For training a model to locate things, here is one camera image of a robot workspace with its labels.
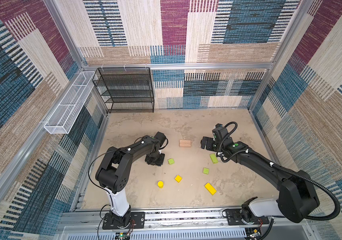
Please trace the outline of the long green block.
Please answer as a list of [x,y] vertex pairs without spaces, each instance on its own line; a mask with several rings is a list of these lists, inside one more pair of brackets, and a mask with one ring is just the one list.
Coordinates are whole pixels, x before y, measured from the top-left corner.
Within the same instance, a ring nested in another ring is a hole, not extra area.
[[217,164],[219,162],[216,154],[210,154],[210,159],[213,164]]

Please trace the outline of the natural wood block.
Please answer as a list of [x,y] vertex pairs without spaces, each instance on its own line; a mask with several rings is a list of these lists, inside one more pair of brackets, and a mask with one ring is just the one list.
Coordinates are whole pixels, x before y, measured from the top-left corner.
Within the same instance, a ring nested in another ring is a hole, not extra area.
[[192,144],[191,143],[182,143],[182,144],[180,144],[180,147],[181,148],[191,148]]
[[180,140],[180,145],[191,145],[192,141],[191,140]]

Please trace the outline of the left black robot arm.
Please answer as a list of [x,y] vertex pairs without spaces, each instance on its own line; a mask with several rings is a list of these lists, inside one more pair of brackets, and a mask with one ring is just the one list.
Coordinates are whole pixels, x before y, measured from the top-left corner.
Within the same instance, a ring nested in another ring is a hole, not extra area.
[[125,227],[131,222],[131,206],[126,198],[125,187],[132,164],[145,156],[148,165],[162,166],[165,154],[161,153],[161,150],[167,145],[166,136],[157,132],[155,136],[146,135],[127,147],[111,147],[105,153],[96,171],[95,179],[98,181],[98,186],[106,191],[111,217],[120,227]]

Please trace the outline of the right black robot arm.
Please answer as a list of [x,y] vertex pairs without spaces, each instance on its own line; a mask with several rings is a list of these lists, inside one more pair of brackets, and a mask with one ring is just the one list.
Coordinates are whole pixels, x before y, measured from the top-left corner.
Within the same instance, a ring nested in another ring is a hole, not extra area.
[[217,124],[213,137],[203,137],[201,148],[216,152],[224,163],[234,162],[249,168],[272,184],[279,192],[278,197],[262,199],[253,197],[242,204],[242,220],[251,224],[258,217],[284,217],[299,223],[309,217],[320,201],[314,185],[304,172],[278,170],[278,165],[255,152],[243,142],[233,142],[227,127]]

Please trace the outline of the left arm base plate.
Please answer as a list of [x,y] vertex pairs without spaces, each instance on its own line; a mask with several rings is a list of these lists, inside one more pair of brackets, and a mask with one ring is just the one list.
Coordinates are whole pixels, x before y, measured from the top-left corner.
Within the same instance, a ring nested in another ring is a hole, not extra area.
[[104,216],[102,224],[103,230],[117,229],[143,229],[145,220],[145,212],[127,212],[123,217],[117,216],[112,212],[108,212]]

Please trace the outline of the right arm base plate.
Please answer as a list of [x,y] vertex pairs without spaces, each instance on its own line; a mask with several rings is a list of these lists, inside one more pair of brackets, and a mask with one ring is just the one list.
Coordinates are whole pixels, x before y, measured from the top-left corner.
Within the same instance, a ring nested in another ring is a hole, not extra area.
[[245,226],[245,225],[268,225],[269,218],[262,216],[256,217],[251,211],[242,208],[224,209],[222,215],[227,219],[229,226]]

